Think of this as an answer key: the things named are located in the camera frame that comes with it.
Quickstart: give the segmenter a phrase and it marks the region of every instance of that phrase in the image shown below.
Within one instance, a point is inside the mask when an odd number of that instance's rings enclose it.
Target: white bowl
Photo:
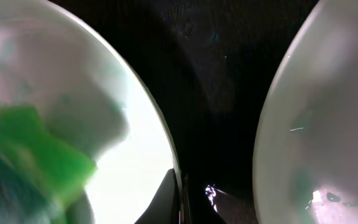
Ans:
[[[262,224],[358,223],[358,1],[320,1],[285,54],[260,115],[254,195]]]
[[[179,171],[157,105],[99,34],[48,1],[0,0],[0,104],[23,103],[96,160],[86,186],[96,224],[134,223]]]

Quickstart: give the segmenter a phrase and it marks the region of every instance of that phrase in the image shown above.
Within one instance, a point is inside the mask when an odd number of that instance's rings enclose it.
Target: green sponge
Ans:
[[[33,106],[0,107],[0,186],[20,208],[21,223],[45,214],[59,220],[95,170],[93,161],[49,134]]]

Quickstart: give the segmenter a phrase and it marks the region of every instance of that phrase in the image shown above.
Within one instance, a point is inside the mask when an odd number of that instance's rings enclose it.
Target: green object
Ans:
[[[81,196],[95,170],[93,161],[44,128],[33,106],[0,106],[0,184],[24,213],[41,208],[56,218]]]

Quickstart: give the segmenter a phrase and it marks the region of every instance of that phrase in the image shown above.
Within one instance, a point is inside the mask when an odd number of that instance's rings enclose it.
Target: dark background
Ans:
[[[192,191],[202,195],[203,184],[215,183],[244,201],[246,217],[238,223],[255,223],[259,114],[317,0],[52,1],[99,32],[139,74],[162,110]],[[194,219],[208,223],[210,211],[201,207]]]

